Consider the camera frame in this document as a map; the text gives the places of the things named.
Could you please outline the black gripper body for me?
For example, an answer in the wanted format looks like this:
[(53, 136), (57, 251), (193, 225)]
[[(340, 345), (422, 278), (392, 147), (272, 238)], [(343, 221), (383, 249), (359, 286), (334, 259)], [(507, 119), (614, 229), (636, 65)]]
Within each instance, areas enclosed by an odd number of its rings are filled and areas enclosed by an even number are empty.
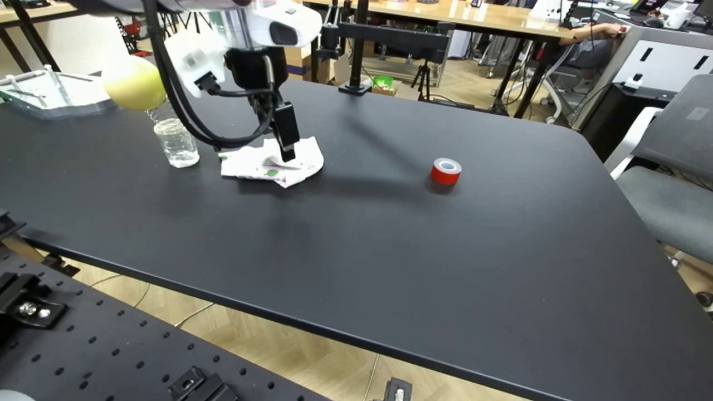
[(258, 52), (229, 50), (226, 68), (248, 93), (248, 103), (260, 123), (258, 131), (275, 133), (284, 163), (294, 160), (300, 133), (294, 105), (280, 95), (280, 84), (288, 80), (285, 52), (280, 46)]

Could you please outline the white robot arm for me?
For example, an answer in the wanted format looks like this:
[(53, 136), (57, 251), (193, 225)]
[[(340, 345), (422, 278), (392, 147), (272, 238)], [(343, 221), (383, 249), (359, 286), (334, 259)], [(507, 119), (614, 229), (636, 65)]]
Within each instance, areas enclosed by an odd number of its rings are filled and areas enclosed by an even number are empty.
[[(144, 0), (144, 11), (165, 95), (188, 131), (216, 151), (272, 133), (280, 159), (291, 160), (298, 127), (294, 107), (280, 95), (285, 50), (309, 45), (320, 34), (320, 15), (296, 0)], [(161, 11), (200, 11), (210, 29), (165, 36)], [(202, 93), (246, 99), (258, 127), (241, 139), (210, 131), (188, 103)]]

